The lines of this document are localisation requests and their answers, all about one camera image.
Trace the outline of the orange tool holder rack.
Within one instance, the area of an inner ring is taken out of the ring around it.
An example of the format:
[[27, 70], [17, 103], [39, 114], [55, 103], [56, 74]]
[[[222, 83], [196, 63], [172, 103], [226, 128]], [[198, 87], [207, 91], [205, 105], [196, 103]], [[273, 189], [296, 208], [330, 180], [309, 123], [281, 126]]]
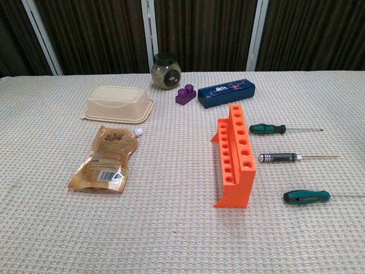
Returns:
[[218, 143], [222, 169], [220, 208], [246, 208], [256, 175], [254, 152], [241, 105], [232, 104], [228, 118], [220, 118], [211, 142]]

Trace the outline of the brown spout pouch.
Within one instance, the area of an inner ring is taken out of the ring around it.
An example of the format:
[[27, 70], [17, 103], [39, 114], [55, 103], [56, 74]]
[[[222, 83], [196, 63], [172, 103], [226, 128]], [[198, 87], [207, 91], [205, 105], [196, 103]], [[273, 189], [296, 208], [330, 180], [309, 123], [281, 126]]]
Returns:
[[123, 192], [128, 179], [128, 160], [137, 149], [142, 128], [101, 126], [92, 142], [92, 153], [68, 184], [68, 189], [105, 194]]

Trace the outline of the black metal precision screwdriver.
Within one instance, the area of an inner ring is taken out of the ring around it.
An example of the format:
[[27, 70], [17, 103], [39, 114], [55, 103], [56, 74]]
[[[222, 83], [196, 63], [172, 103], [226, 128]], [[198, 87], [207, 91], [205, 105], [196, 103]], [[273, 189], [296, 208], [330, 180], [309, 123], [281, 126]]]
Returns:
[[270, 153], [260, 154], [258, 161], [260, 163], [271, 163], [271, 162], [297, 162], [301, 160], [323, 160], [323, 159], [337, 159], [338, 155], [312, 155], [303, 156], [296, 153]]

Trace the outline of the green black striped screwdriver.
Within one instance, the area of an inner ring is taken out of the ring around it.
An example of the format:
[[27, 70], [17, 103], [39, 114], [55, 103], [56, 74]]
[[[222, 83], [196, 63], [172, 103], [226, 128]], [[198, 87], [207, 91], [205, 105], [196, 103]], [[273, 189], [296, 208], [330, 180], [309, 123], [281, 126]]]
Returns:
[[287, 128], [284, 124], [275, 126], [273, 124], [254, 124], [249, 127], [249, 131], [256, 135], [284, 134], [294, 131], [324, 131], [321, 128]]

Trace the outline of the beige plastic food container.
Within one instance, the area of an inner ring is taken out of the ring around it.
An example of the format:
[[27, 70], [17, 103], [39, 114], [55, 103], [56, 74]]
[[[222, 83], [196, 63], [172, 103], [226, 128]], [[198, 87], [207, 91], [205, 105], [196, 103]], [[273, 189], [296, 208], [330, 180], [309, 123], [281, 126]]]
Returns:
[[87, 109], [83, 118], [140, 124], [148, 118], [153, 107], [153, 100], [141, 87], [102, 85], [87, 97]]

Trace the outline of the grey partition post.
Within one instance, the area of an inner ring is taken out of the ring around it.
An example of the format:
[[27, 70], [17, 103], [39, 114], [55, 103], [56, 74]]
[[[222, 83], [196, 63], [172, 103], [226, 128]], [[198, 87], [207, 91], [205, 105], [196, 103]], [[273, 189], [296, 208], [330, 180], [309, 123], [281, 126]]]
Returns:
[[140, 0], [143, 16], [145, 43], [147, 48], [147, 57], [149, 71], [152, 70], [153, 57], [159, 53], [157, 24], [155, 13], [155, 0]]
[[256, 70], [268, 6], [269, 0], [257, 0], [248, 58], [246, 62], [246, 71]]
[[54, 50], [51, 39], [48, 32], [44, 26], [41, 15], [37, 8], [34, 0], [21, 0], [22, 5], [25, 8], [27, 16], [30, 23], [35, 31], [35, 35], [43, 51], [43, 55], [48, 63], [48, 66], [53, 74], [53, 76], [64, 75], [62, 67], [59, 63], [58, 57]]

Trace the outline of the blue printed pencil box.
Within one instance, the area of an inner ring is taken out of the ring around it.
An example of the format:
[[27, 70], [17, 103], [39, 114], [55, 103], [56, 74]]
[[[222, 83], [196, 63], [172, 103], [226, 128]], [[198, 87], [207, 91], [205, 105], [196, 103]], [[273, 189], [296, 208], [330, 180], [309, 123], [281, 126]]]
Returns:
[[247, 79], [198, 89], [198, 100], [205, 108], [252, 98], [256, 86]]

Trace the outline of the purple toy brick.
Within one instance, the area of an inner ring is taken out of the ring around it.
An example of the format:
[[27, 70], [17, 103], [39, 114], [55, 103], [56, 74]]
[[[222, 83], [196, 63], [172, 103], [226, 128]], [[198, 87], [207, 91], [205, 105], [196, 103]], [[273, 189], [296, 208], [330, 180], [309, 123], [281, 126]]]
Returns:
[[184, 88], [180, 88], [175, 97], [175, 102], [180, 105], [185, 105], [197, 95], [192, 84], [186, 84]]

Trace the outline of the teal handled screwdriver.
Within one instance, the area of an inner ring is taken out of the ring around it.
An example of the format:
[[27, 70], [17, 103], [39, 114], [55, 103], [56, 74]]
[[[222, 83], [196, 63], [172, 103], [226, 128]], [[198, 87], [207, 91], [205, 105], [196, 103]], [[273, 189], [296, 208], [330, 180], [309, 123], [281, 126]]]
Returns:
[[284, 202], [292, 205], [325, 203], [331, 198], [365, 198], [365, 195], [331, 195], [327, 191], [309, 190], [294, 190], [283, 194]]

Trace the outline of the glass jar black lid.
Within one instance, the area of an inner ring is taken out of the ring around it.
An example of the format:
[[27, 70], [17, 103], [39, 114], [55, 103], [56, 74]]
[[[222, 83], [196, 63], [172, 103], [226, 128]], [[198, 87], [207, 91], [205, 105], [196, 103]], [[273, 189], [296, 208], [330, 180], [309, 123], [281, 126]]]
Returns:
[[175, 88], [181, 79], [181, 68], [175, 55], [169, 52], [154, 55], [151, 76], [157, 87], [165, 90]]

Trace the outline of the beige woven tablecloth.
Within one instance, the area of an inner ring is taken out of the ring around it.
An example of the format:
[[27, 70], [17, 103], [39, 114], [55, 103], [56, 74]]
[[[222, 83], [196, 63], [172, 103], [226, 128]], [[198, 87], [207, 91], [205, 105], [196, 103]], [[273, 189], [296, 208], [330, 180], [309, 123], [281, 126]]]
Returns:
[[[228, 105], [181, 106], [149, 74], [0, 78], [0, 274], [365, 274], [365, 198], [283, 200], [365, 194], [365, 71], [191, 72], [181, 82], [244, 78], [256, 86], [241, 101], [247, 125], [324, 129], [251, 135], [255, 156], [339, 156], [257, 163], [245, 209], [214, 208], [222, 177], [210, 140]], [[120, 194], [67, 188], [100, 127], [82, 116], [101, 85], [144, 87], [155, 103]]]

